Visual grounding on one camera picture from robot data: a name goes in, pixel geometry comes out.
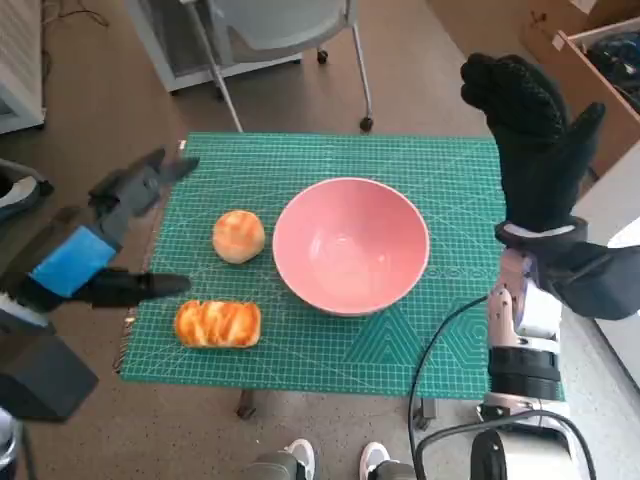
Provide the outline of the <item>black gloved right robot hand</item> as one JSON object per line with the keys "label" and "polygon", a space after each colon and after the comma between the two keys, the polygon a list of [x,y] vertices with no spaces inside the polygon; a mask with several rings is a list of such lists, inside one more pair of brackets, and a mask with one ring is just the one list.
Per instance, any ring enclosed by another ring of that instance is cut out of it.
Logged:
{"label": "black gloved right robot hand", "polygon": [[573,228],[605,105],[572,119],[555,82],[517,55],[473,53],[460,74],[462,99],[485,114],[498,148],[506,221],[534,234]]}

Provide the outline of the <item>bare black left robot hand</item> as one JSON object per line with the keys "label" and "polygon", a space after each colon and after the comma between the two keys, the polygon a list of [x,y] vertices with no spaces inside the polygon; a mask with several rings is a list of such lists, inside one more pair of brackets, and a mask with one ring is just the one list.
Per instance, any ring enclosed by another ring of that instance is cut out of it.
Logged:
{"label": "bare black left robot hand", "polygon": [[188,291],[188,277],[131,273],[111,267],[134,218],[145,216],[164,189],[191,174],[196,157],[167,160],[162,148],[112,171],[88,193],[82,207],[65,207],[17,254],[1,275],[1,291],[38,312],[63,303],[96,308],[135,307]]}

